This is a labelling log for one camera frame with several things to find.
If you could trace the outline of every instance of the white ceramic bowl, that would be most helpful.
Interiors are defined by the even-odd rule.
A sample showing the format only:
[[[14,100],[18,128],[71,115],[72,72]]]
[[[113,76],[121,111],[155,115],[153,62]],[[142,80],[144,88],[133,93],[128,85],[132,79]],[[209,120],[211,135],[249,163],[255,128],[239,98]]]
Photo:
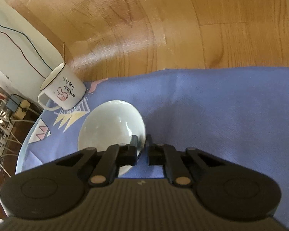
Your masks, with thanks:
[[[132,135],[138,136],[143,148],[145,124],[139,111],[128,102],[105,102],[96,107],[84,121],[78,136],[78,150],[95,147],[97,151],[105,151],[113,144],[130,143]],[[130,168],[121,167],[119,175]]]

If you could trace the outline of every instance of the enamel mug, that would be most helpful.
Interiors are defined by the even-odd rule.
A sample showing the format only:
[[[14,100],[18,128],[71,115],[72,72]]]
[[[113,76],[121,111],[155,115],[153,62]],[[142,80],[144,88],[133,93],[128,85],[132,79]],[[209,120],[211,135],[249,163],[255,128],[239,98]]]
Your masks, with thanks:
[[[45,79],[38,96],[39,104],[46,110],[54,111],[59,108],[71,109],[83,98],[86,87],[83,82],[63,62],[56,67]],[[42,94],[47,95],[58,106],[47,107],[41,102]]]

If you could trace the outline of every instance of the power strip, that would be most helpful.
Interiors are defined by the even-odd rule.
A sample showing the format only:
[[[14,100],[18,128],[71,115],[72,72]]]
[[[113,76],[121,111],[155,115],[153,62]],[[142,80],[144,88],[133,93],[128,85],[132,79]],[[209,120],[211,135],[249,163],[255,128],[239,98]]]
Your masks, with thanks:
[[[13,114],[13,117],[19,120],[22,120],[27,111],[22,111],[22,109],[24,108],[29,108],[31,105],[30,102],[28,102],[27,100],[22,100],[22,102],[19,104],[19,107],[17,108],[16,112]]]
[[[7,128],[8,132],[11,133],[12,129],[13,129],[13,125],[12,125],[12,124],[9,124],[9,125],[8,125],[8,128]],[[9,135],[7,135],[7,134],[5,133],[4,136],[3,136],[3,140],[4,140],[5,138],[8,138],[8,137],[9,137]],[[3,151],[4,151],[4,144],[0,142],[0,156],[3,154]]]

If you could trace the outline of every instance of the yellow triangle pattern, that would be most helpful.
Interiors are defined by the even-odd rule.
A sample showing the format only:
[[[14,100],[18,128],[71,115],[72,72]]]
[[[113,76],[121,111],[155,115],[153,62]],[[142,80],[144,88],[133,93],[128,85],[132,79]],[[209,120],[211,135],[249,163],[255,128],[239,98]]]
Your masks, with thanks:
[[[61,128],[61,127],[69,120],[69,118],[70,118],[72,115],[73,115],[72,113],[70,113],[70,114],[65,114],[62,122],[60,122],[59,128]]]
[[[58,114],[57,119],[55,120],[54,125],[56,125],[59,121],[61,121],[64,118],[64,114]]]
[[[80,111],[80,112],[74,112],[70,118],[70,120],[68,121],[65,129],[63,130],[63,132],[65,130],[67,130],[74,122],[76,122],[80,117],[84,116],[85,114],[87,114],[89,112],[84,112],[84,111]]]

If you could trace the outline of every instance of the blue cloth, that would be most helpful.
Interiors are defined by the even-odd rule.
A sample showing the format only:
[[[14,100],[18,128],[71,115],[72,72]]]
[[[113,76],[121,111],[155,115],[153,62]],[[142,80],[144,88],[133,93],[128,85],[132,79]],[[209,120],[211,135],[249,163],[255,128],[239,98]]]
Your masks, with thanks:
[[[93,93],[88,90],[95,85],[86,86],[89,111],[110,100],[127,101],[139,110],[155,143],[181,151],[193,146],[272,177],[282,190],[275,218],[289,228],[289,68],[163,70],[108,79]],[[44,139],[28,144],[35,129],[41,133],[36,123],[21,149],[17,172],[77,151],[89,113],[64,131],[68,120],[61,128],[66,119],[54,125],[59,112],[43,112],[50,135],[44,128]],[[145,156],[124,177],[162,177],[162,169],[148,167]]]

